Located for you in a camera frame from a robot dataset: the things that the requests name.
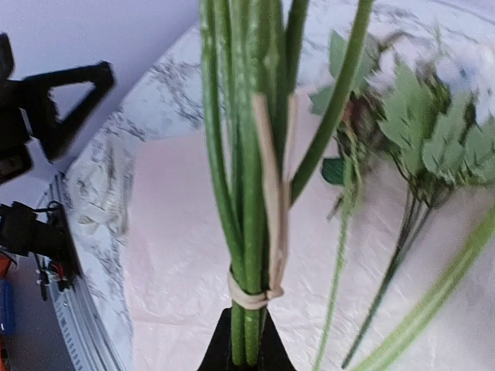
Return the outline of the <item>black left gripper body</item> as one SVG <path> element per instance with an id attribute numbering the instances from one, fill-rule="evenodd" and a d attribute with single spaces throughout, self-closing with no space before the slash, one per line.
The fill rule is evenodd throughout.
<path id="1" fill-rule="evenodd" d="M 26 143 L 30 140 L 22 117 L 19 100 L 19 81 L 10 80 L 14 70 L 11 43 L 1 33 L 1 184 L 31 170 L 32 159 Z"/>

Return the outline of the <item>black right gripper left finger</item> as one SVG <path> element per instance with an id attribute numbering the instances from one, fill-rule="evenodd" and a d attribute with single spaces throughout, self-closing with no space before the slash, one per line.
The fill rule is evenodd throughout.
<path id="1" fill-rule="evenodd" d="M 231 308 L 225 308 L 213 331 L 212 338 L 198 371 L 231 371 L 234 364 L 230 354 Z"/>

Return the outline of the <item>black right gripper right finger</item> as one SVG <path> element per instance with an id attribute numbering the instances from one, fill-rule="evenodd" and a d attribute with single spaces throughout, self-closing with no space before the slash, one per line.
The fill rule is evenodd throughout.
<path id="1" fill-rule="evenodd" d="M 259 358 L 262 371 L 295 371 L 268 310 L 262 326 Z"/>

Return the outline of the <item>pink wrapping paper sheet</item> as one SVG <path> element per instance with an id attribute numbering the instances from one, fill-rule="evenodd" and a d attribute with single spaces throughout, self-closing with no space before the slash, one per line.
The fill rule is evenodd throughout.
<path id="1" fill-rule="evenodd" d="M 386 271 L 406 186 L 380 165 L 350 220 L 345 265 L 324 370 L 337 370 Z M 325 320 L 340 235 L 329 211 L 338 189 L 314 175 L 292 207 L 289 256 L 269 311 L 298 370 L 309 370 Z M 435 211 L 399 267 L 353 358 L 363 361 L 410 312 L 493 205 L 493 190 L 464 190 Z M 141 143 L 135 157 L 125 294 L 134 335 L 133 370 L 198 368 L 230 306 L 230 256 L 217 215 L 202 133 Z M 489 243 L 395 370 L 494 368 L 494 245 Z"/>

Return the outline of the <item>yellow small flower bunch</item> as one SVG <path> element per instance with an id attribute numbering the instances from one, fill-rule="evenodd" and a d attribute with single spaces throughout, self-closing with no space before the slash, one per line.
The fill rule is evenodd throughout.
<path id="1" fill-rule="evenodd" d="M 213 192 L 230 253 L 226 368 L 262 370 L 269 303 L 282 296 L 288 215 L 342 121 L 373 4 L 360 1 L 333 95 L 292 168 L 295 85 L 309 4 L 201 1 L 203 119 Z"/>

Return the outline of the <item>white flower bunch green leaves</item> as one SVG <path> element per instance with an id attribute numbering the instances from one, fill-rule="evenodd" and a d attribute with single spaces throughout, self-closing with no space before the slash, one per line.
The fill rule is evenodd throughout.
<path id="1" fill-rule="evenodd" d="M 448 46 L 398 30 L 368 35 L 355 85 L 336 130 L 338 154 L 321 174 L 343 191 L 340 247 L 374 156 L 407 183 L 404 215 L 384 277 L 341 366 L 353 360 L 381 302 L 433 210 L 458 189 L 494 184 L 494 48 Z"/>

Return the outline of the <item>orange flower stem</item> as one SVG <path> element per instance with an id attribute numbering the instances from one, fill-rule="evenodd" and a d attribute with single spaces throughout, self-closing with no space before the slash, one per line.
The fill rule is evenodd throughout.
<path id="1" fill-rule="evenodd" d="M 494 235 L 494 208 L 490 208 L 463 248 L 455 255 L 440 277 L 407 314 L 396 329 L 354 369 L 386 370 L 425 330 L 450 299 L 462 279 Z"/>

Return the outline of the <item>peach flower long green stem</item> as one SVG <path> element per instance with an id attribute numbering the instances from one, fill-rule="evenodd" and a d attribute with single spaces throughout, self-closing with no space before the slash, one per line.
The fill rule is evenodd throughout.
<path id="1" fill-rule="evenodd" d="M 325 355 L 329 332 L 332 326 L 333 314 L 335 312 L 336 300 L 340 285 L 340 278 L 345 265 L 345 249 L 347 245 L 347 229 L 353 208 L 356 204 L 356 198 L 359 186 L 353 181 L 354 161 L 345 156 L 343 168 L 343 203 L 341 209 L 340 235 L 338 239 L 336 262 L 333 272 L 333 279 L 329 293 L 329 300 L 326 309 L 326 317 L 323 325 L 323 332 L 319 342 L 319 348 L 316 353 L 316 359 L 312 370 L 320 370 Z"/>

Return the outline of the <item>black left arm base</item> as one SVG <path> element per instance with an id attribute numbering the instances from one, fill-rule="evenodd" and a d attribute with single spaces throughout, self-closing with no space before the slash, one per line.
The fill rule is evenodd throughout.
<path id="1" fill-rule="evenodd" d="M 41 209 L 18 202 L 2 204 L 1 246 L 11 254 L 48 258 L 48 270 L 56 275 L 59 291 L 73 287 L 81 275 L 67 215 L 57 201 Z"/>

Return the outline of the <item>cream ribbon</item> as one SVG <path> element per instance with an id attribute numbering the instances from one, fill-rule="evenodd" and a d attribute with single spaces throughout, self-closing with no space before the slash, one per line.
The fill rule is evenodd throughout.
<path id="1" fill-rule="evenodd" d="M 125 192 L 125 152 L 117 136 L 106 142 L 104 159 L 90 167 L 85 182 L 88 197 L 79 206 L 78 223 L 88 234 L 106 226 L 112 235 L 123 237 L 128 230 L 128 207 Z"/>

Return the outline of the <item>blue object outside cell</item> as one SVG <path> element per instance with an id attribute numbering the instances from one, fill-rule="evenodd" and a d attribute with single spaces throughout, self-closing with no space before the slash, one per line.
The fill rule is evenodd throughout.
<path id="1" fill-rule="evenodd" d="M 1 334 L 15 333 L 15 300 L 13 286 L 6 279 L 1 279 Z"/>

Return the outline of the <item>aluminium front rail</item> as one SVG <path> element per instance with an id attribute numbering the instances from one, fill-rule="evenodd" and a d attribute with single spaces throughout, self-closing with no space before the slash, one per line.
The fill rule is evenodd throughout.
<path id="1" fill-rule="evenodd" d="M 63 339 L 76 370 L 132 370 L 132 324 L 125 303 L 121 265 L 123 244 L 106 226 L 89 234 L 77 222 L 67 181 L 58 172 L 39 206 L 65 206 L 81 275 L 60 293 L 48 287 Z"/>

